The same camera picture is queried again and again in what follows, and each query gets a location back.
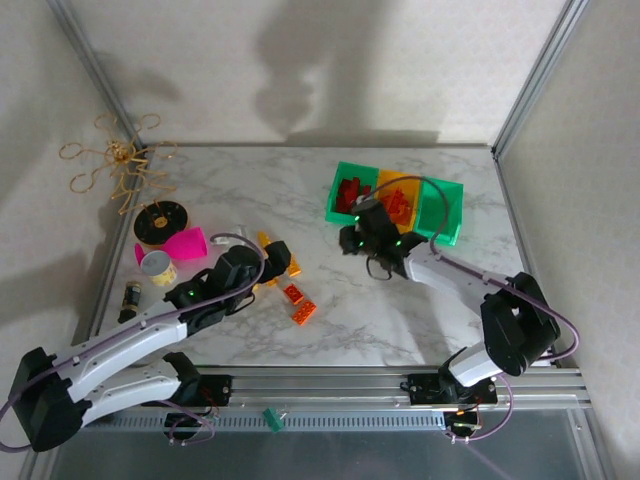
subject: pink cup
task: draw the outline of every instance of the pink cup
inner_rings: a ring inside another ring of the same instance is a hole
[[[192,260],[206,257],[209,244],[200,227],[193,227],[173,235],[161,250],[164,250],[173,260]]]

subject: white wall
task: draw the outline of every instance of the white wall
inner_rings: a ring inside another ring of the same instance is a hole
[[[592,0],[506,158],[509,192],[621,479],[640,478],[640,2]]]
[[[81,166],[58,158],[67,142],[102,147],[92,126],[105,111],[49,7],[8,0],[0,16],[0,399],[20,358],[69,345],[93,308],[117,214],[110,182],[80,196],[68,190]],[[11,412],[0,438],[24,445]],[[23,454],[0,454],[2,479],[16,478]]]
[[[181,142],[491,143],[565,0],[70,0]]]

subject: small green object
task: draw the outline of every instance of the small green object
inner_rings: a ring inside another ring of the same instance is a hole
[[[284,422],[278,412],[274,408],[267,408],[262,412],[264,419],[267,421],[267,425],[273,433],[277,433],[284,428]]]
[[[464,203],[464,186],[461,183],[447,182],[438,178],[431,178],[444,192],[449,202],[449,220],[436,243],[455,245],[462,226],[462,206]],[[444,220],[444,203],[438,191],[427,182],[422,182],[418,214],[413,231],[431,238]]]
[[[380,170],[366,165],[356,165],[355,163],[340,162],[336,170],[336,176],[333,179],[333,185],[329,192],[327,200],[327,213],[325,219],[327,222],[337,223],[340,225],[355,225],[357,219],[348,213],[339,213],[336,211],[336,203],[338,198],[338,190],[342,180],[353,180],[355,177],[360,179],[360,188],[366,185],[371,186],[373,190],[378,183],[378,172]]]

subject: green plastic bin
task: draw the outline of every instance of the green plastic bin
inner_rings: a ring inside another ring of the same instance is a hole
[[[449,201],[449,220],[436,239],[436,243],[455,245],[462,226],[462,205],[464,203],[464,187],[461,183],[447,182],[438,178],[431,178],[444,192]],[[444,220],[444,204],[438,191],[426,182],[422,182],[418,216],[413,225],[413,231],[431,238]]]
[[[340,162],[336,170],[336,176],[333,179],[329,199],[327,200],[327,214],[325,219],[327,222],[338,223],[340,225],[354,225],[355,217],[347,213],[336,212],[336,198],[338,197],[338,189],[342,180],[353,180],[355,177],[360,179],[360,185],[371,185],[371,190],[376,188],[379,170],[374,167],[365,165],[356,165],[355,163]]]

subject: cable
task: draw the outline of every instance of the cable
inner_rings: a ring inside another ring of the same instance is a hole
[[[507,409],[507,414],[504,416],[504,418],[502,420],[500,420],[500,423],[498,423],[495,427],[493,427],[492,429],[486,431],[485,433],[483,433],[483,434],[481,434],[479,436],[460,437],[459,435],[456,435],[453,432],[445,433],[445,435],[450,437],[451,440],[454,443],[455,443],[456,440],[462,440],[465,443],[475,442],[475,441],[478,441],[478,440],[483,440],[483,439],[485,439],[487,437],[490,437],[491,435],[496,433],[498,430],[500,430],[502,427],[504,427],[507,424],[507,422],[511,418],[511,414],[513,413],[513,390],[511,389],[511,385],[509,385],[509,382],[504,377],[504,375],[498,375],[498,378],[500,378],[500,380],[502,380],[502,383],[504,383],[504,386],[507,387],[507,392],[509,392],[509,400],[508,400],[509,401],[509,406],[508,406],[508,409]]]
[[[371,273],[371,266],[369,265],[371,262],[371,257],[367,257],[367,260],[364,262],[365,267],[367,268],[367,273],[374,280],[380,280],[381,282],[386,282],[387,280],[391,280],[391,272],[387,270],[387,278],[375,277]]]
[[[155,324],[160,323],[163,320],[166,320],[168,318],[173,318],[173,317],[179,316],[179,315],[181,315],[183,313],[191,312],[192,310],[197,310],[197,309],[199,309],[201,307],[207,307],[209,305],[213,305],[214,303],[222,302],[224,300],[227,300],[228,298],[235,297],[236,295],[238,295],[240,293],[243,293],[243,292],[246,292],[247,290],[252,289],[253,286],[256,283],[258,283],[258,280],[260,280],[260,277],[262,277],[262,274],[264,273],[264,266],[265,266],[265,258],[264,258],[264,255],[262,253],[262,250],[255,243],[253,243],[251,240],[249,240],[248,238],[245,238],[242,235],[238,235],[238,234],[235,234],[235,233],[219,233],[219,234],[213,235],[209,240],[213,241],[213,240],[215,240],[217,238],[235,238],[236,240],[240,240],[241,242],[247,244],[250,248],[252,248],[258,254],[258,258],[260,259],[260,268],[258,269],[258,273],[256,274],[255,278],[253,278],[244,287],[235,288],[235,289],[233,289],[233,290],[231,290],[231,291],[229,291],[227,293],[224,293],[224,294],[219,295],[217,297],[211,298],[209,300],[205,300],[204,302],[196,303],[194,305],[189,305],[188,307],[179,308],[177,310],[172,310],[170,312],[161,313],[160,315],[156,315],[155,317],[151,317],[149,320],[146,321],[147,328],[152,327]],[[106,345],[115,343],[120,338],[126,336],[130,331],[137,330],[139,328],[140,328],[140,323],[139,322],[131,322],[131,325],[128,328],[122,330],[117,335],[114,335],[113,337],[110,337],[110,338],[105,338],[101,342],[98,342],[95,345],[93,345],[92,347],[87,348],[82,353],[79,353],[77,356],[68,358],[67,360],[65,360],[65,361],[61,362],[60,364],[56,365],[55,367],[51,367],[51,368],[45,370],[44,372],[39,373],[35,377],[33,377],[31,380],[29,380],[27,383],[25,383],[20,389],[18,389],[16,392],[14,392],[12,395],[9,396],[9,399],[7,400],[7,402],[0,409],[0,423],[4,419],[4,416],[7,414],[9,409],[20,399],[20,397],[22,396],[22,394],[26,390],[28,390],[29,388],[31,388],[32,386],[34,386],[38,382],[42,381],[44,378],[48,377],[49,375],[52,375],[52,374],[56,373],[57,371],[62,370],[62,369],[66,368],[69,365],[72,365],[74,363],[74,359],[76,361],[78,359],[84,360],[89,355],[93,354],[94,352],[100,351],[101,349],[103,349]],[[31,445],[23,445],[21,447],[11,447],[9,445],[5,445],[4,443],[2,443],[0,441],[0,451],[5,452],[5,453],[24,452],[24,451],[29,450],[29,448],[31,448]]]
[[[438,229],[436,230],[436,232],[433,234],[433,236],[429,240],[429,247],[431,248],[431,251],[433,252],[433,254],[436,256],[436,260],[448,263],[452,267],[455,267],[458,270],[461,270],[461,271],[467,273],[468,275],[471,275],[472,277],[475,277],[475,278],[478,278],[480,280],[485,281],[485,276],[484,276],[483,272],[479,272],[479,271],[477,271],[477,270],[475,270],[473,268],[470,268],[470,267],[468,267],[466,265],[462,265],[462,264],[456,262],[455,260],[446,257],[436,247],[436,244],[435,244],[436,239],[442,233],[442,231],[445,229],[445,227],[447,226],[447,222],[449,221],[449,201],[447,200],[447,197],[444,194],[444,192],[442,191],[442,189],[433,180],[431,180],[428,177],[423,177],[423,176],[420,176],[420,175],[406,175],[406,176],[403,176],[403,177],[394,178],[393,180],[389,180],[388,182],[385,182],[382,185],[380,185],[379,187],[377,187],[375,190],[372,190],[371,192],[369,192],[367,195],[364,196],[364,199],[370,198],[376,192],[382,190],[383,188],[386,188],[386,187],[388,187],[389,185],[391,185],[393,183],[400,182],[400,181],[403,181],[403,180],[420,180],[422,182],[426,182],[429,185],[431,185],[433,188],[436,189],[436,191],[440,195],[440,198],[442,199],[442,203],[444,204],[444,219],[443,219],[442,223],[440,224],[440,226],[438,227]],[[573,325],[573,323],[571,323],[569,321],[569,319],[567,319],[566,317],[564,317],[560,313],[556,312],[555,310],[553,310],[549,306],[543,304],[539,300],[531,297],[530,295],[527,295],[526,293],[523,293],[523,292],[521,292],[519,290],[516,290],[515,288],[513,288],[509,284],[502,283],[502,282],[500,282],[498,280],[495,280],[493,278],[488,278],[486,281],[487,281],[487,283],[489,283],[489,284],[491,284],[491,285],[493,285],[495,287],[502,288],[502,289],[506,290],[507,292],[509,292],[511,295],[514,295],[514,296],[524,300],[525,302],[527,302],[529,305],[531,305],[535,309],[541,310],[542,312],[546,313],[550,317],[553,317],[556,320],[560,320],[560,322],[564,323],[565,326],[571,331],[571,334],[573,335],[573,343],[569,346],[569,348],[567,348],[566,350],[564,350],[564,351],[562,351],[560,353],[542,356],[538,360],[548,360],[548,361],[559,360],[561,358],[565,358],[565,357],[568,357],[569,355],[572,355],[578,349],[578,346],[580,345],[580,333],[578,332],[578,329]]]
[[[197,443],[204,443],[204,442],[208,442],[209,440],[211,440],[215,434],[216,434],[216,429],[213,426],[213,423],[211,423],[206,417],[198,415],[197,413],[192,412],[191,410],[189,410],[188,408],[185,408],[181,405],[178,405],[177,403],[173,403],[170,400],[160,400],[159,403],[162,403],[164,405],[166,405],[167,407],[171,407],[174,408],[176,410],[179,410],[180,412],[182,412],[183,414],[185,414],[188,417],[193,418],[194,420],[196,420],[200,425],[203,425],[205,427],[207,427],[209,429],[209,431],[211,432],[211,436],[207,437],[207,438],[203,438],[200,440],[194,440],[192,442],[187,442],[186,440],[182,440],[181,445],[183,447],[186,447],[187,445],[195,445]],[[184,422],[184,418],[176,420],[173,425],[171,425],[171,430],[169,430],[169,443],[173,445],[173,442],[175,441],[175,437],[173,436],[173,434],[176,431],[176,428],[178,427],[179,424],[181,424],[182,422]]]
[[[251,300],[248,303],[245,303],[240,308],[236,308],[233,312],[227,313],[227,317],[230,317],[231,315],[235,315],[236,313],[241,312],[245,308],[250,307],[251,305],[253,305],[253,302],[256,301],[256,294],[251,292],[251,295],[249,295],[247,298],[250,298]]]

